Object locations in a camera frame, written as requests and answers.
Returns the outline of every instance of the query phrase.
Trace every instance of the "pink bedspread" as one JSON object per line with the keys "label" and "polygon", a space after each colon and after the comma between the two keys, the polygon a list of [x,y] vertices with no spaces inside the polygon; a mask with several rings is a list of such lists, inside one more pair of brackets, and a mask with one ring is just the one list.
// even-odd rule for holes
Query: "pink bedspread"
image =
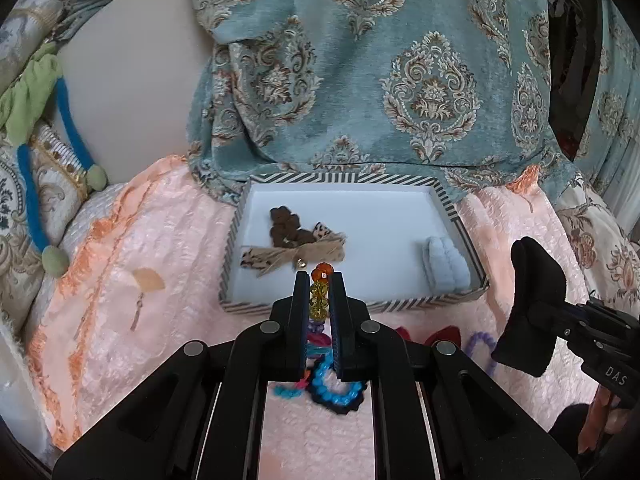
{"label": "pink bedspread", "polygon": [[[510,247],[524,235],[537,239],[562,265],[567,299],[587,291],[558,217],[529,175],[512,189],[488,188],[469,195],[459,212],[469,230],[491,289],[480,300],[453,306],[380,314],[391,327],[406,327],[422,341],[448,325],[463,342],[476,331],[494,338],[513,299]],[[218,275],[233,209],[211,200],[191,179],[181,158],[156,162],[129,183],[111,215],[92,224],[70,271],[28,348],[42,411],[54,443],[66,449],[160,363],[189,339],[216,344],[234,338],[259,319],[220,309]],[[134,272],[153,269],[164,288],[140,295]],[[474,359],[485,366],[488,352]],[[540,379],[505,368],[495,380],[545,429],[573,402],[589,402],[595,384],[580,360],[558,343]],[[374,477],[370,399],[347,416],[334,415],[307,396],[268,395],[260,478],[370,479]]]}

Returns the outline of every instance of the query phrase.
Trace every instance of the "silver screw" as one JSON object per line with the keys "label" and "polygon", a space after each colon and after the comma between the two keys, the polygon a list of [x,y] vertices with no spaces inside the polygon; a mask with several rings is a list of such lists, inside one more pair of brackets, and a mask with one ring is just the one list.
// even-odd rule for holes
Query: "silver screw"
{"label": "silver screw", "polygon": [[260,325],[260,330],[265,334],[275,334],[280,330],[280,324],[277,321],[270,319]]}
{"label": "silver screw", "polygon": [[436,350],[442,355],[453,355],[456,353],[456,346],[451,341],[438,341]]}
{"label": "silver screw", "polygon": [[204,345],[200,341],[189,341],[182,351],[187,354],[189,357],[195,357],[196,355],[202,354],[204,350]]}
{"label": "silver screw", "polygon": [[372,319],[367,319],[360,324],[360,328],[367,334],[375,334],[378,330],[380,330],[380,323],[378,323],[377,321],[373,321]]}

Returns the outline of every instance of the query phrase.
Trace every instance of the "black foam pad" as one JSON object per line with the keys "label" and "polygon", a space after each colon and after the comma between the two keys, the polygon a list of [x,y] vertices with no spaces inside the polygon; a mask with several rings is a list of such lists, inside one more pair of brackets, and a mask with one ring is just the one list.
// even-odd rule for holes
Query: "black foam pad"
{"label": "black foam pad", "polygon": [[556,336],[531,325],[527,313],[537,301],[561,307],[566,279],[562,267],[533,238],[513,243],[511,263],[515,270],[513,308],[491,357],[540,377],[553,356]]}

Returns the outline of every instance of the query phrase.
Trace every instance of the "tray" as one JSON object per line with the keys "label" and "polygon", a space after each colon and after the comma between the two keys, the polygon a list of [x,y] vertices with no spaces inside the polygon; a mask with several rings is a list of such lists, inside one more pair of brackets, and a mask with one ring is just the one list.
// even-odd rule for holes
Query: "tray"
{"label": "tray", "polygon": [[[461,303],[489,287],[476,249],[442,186],[433,177],[357,173],[254,175],[244,188],[229,229],[220,277],[220,303],[236,314],[268,313],[274,301],[291,295],[293,265],[258,277],[240,267],[248,246],[270,247],[270,209],[286,205],[302,228],[323,222],[347,236],[343,274],[347,294],[370,312],[398,312]],[[448,234],[471,272],[468,291],[436,296],[422,263],[424,240]],[[309,263],[310,272],[316,266]]]}

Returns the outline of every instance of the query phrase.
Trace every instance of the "floral pillow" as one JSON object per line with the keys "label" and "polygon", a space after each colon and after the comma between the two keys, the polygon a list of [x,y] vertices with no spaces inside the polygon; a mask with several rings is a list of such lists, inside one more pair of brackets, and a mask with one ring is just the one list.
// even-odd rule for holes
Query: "floral pillow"
{"label": "floral pillow", "polygon": [[554,208],[587,289],[607,306],[638,318],[640,258],[601,197],[578,173]]}
{"label": "floral pillow", "polygon": [[[51,127],[39,121],[30,141],[31,171],[38,187],[47,236],[58,244],[67,223],[87,197],[84,170]],[[0,309],[16,332],[24,323],[44,276],[40,253],[27,226],[24,181],[15,149],[0,129]]]}

